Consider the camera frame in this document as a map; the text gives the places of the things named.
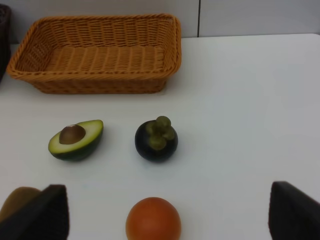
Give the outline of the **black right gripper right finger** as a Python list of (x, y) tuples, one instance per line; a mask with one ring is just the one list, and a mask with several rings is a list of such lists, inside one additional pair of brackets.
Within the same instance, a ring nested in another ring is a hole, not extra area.
[(320, 203), (287, 181), (275, 181), (268, 228), (273, 240), (319, 240)]

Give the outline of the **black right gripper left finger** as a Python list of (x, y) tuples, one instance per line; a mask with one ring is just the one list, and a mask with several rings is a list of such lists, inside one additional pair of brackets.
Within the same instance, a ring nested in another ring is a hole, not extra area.
[(67, 188), (51, 184), (0, 222), (2, 240), (66, 240), (70, 232)]

